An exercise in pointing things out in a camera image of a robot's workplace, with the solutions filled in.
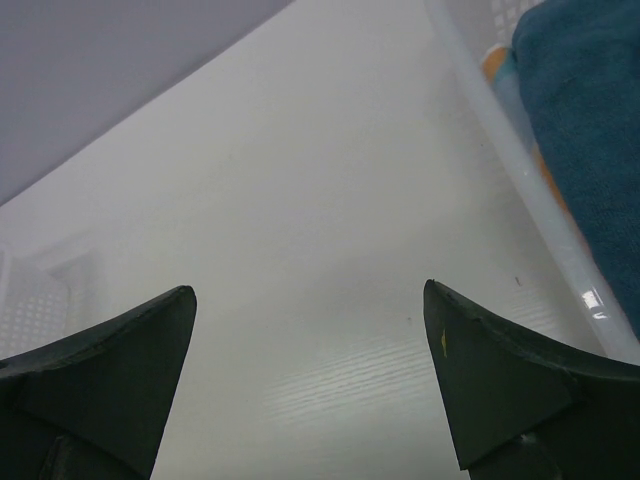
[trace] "blue towel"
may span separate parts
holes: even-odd
[[[640,337],[640,0],[547,0],[513,49],[542,156]]]

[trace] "teal cloth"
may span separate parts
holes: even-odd
[[[545,163],[640,336],[640,0],[547,0],[513,48]]]

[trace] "plastic bin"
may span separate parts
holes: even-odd
[[[431,22],[447,48],[471,108],[606,354],[640,365],[640,343],[624,313],[480,69],[487,50],[496,43],[509,44],[522,14],[539,3],[540,0],[425,0]]]
[[[0,359],[64,336],[69,289],[0,245]]]

